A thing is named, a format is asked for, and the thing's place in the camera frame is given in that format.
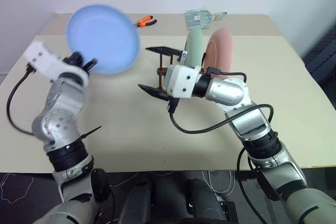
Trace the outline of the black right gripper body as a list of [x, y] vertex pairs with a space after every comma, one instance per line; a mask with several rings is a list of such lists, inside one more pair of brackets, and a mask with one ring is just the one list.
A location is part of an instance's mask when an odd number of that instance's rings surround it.
[[[187, 51], [180, 51], [177, 49], [166, 49], [164, 51], [165, 55], [168, 56], [178, 56], [177, 61], [179, 62], [179, 65], [185, 65], [185, 61], [186, 58], [188, 56], [188, 52]], [[168, 67], [167, 71], [166, 71], [166, 75], [164, 78], [164, 91], [168, 94], [168, 99], [169, 99], [169, 104], [168, 104], [168, 112], [169, 113], [174, 113], [175, 109], [179, 103], [179, 98], [173, 98], [171, 95], [169, 95], [168, 93], [168, 87], [169, 87], [169, 82], [170, 82], [170, 78], [172, 75], [172, 71], [173, 71], [173, 66], [172, 63], [170, 63], [170, 66]]]

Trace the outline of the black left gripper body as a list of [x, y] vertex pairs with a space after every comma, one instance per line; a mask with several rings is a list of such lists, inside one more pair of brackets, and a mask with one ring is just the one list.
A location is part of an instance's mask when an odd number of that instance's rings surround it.
[[82, 70], [85, 70], [83, 66], [83, 57], [77, 51], [73, 52], [69, 57], [66, 57], [65, 63], [71, 66], [76, 66], [78, 68], [81, 68]]

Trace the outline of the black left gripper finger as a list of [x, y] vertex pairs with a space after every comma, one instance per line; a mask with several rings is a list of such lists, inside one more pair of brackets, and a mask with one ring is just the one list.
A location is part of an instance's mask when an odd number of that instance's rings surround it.
[[85, 72], [89, 72], [97, 63], [98, 63], [97, 59], [93, 58], [83, 66], [83, 70]]

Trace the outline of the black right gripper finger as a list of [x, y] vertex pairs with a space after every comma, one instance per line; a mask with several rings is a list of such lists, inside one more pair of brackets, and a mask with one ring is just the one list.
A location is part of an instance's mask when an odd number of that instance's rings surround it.
[[166, 56], [181, 56], [182, 51], [169, 48], [169, 47], [164, 47], [164, 46], [159, 46], [159, 47], [147, 47], [146, 50], [152, 51], [161, 55], [166, 55]]
[[138, 84], [138, 87], [141, 88], [143, 91], [145, 91], [147, 94], [149, 94], [152, 97], [155, 97], [155, 98], [158, 98], [164, 101], [170, 100], [169, 95], [166, 92], [162, 91], [161, 89], [153, 88], [153, 87], [146, 86], [143, 84]]

